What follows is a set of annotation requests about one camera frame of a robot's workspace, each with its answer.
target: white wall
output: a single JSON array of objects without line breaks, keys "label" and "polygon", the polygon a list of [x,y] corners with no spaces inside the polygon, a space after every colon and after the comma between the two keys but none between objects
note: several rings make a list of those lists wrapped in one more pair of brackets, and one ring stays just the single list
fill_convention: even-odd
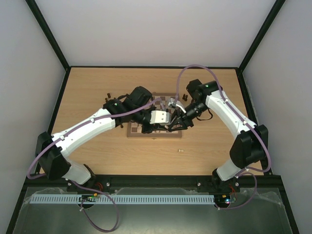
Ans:
[{"label": "white wall", "polygon": [[244,72],[300,233],[312,233],[312,1],[288,0]]},{"label": "white wall", "polygon": [[64,69],[24,0],[0,1],[0,32],[0,233],[5,233]]},{"label": "white wall", "polygon": [[275,0],[37,0],[70,65],[239,66]]}]

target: black cable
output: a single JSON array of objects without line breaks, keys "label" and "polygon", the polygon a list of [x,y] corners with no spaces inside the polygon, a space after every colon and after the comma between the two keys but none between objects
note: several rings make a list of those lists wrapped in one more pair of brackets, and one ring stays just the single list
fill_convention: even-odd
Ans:
[{"label": "black cable", "polygon": [[206,120],[210,120],[210,119],[212,119],[212,118],[214,117],[214,115],[211,113],[211,111],[210,111],[210,109],[209,109],[209,108],[208,108],[208,112],[209,112],[209,114],[210,114],[210,118],[207,118],[207,119],[200,119],[200,118],[196,117],[196,118],[197,118],[197,120],[199,120],[199,121],[206,121]]}]

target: wall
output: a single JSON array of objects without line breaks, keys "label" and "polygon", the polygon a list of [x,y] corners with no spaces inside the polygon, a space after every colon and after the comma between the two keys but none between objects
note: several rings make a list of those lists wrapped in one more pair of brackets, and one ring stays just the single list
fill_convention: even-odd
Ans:
[{"label": "wall", "polygon": [[70,65],[239,66],[275,0],[37,0]]},{"label": "wall", "polygon": [[0,233],[7,229],[64,69],[24,0],[0,1]]},{"label": "wall", "polygon": [[288,0],[246,71],[273,172],[282,175],[300,233],[312,233],[312,1]]}]

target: white panel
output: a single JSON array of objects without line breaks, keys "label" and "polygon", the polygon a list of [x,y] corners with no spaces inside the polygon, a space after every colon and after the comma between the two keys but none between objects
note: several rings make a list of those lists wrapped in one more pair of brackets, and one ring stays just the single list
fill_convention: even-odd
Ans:
[{"label": "white panel", "polygon": [[70,65],[239,66],[274,0],[37,0]]},{"label": "white panel", "polygon": [[0,1],[0,32],[0,233],[5,233],[64,69],[24,0]]},{"label": "white panel", "polygon": [[300,233],[312,233],[312,1],[288,0],[245,71]]}]

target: wooden tabletop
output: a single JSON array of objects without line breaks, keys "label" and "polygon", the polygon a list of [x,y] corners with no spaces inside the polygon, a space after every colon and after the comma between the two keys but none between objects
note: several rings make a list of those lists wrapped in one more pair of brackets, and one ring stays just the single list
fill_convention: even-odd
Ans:
[{"label": "wooden tabletop", "polygon": [[[213,71],[230,100],[247,115],[235,70]],[[103,106],[107,93],[118,97],[131,93],[137,86],[150,92],[175,93],[179,72],[180,69],[72,68],[52,132],[65,130],[91,116]],[[187,94],[186,85],[192,79],[205,83],[213,77],[202,69],[185,71],[180,96]],[[195,119],[194,127],[183,131],[181,139],[127,138],[126,134],[126,124],[123,129],[104,132],[76,149],[70,159],[87,164],[95,174],[211,175],[230,158],[234,141],[217,115],[209,121]],[[259,162],[253,166],[261,168]]]}]

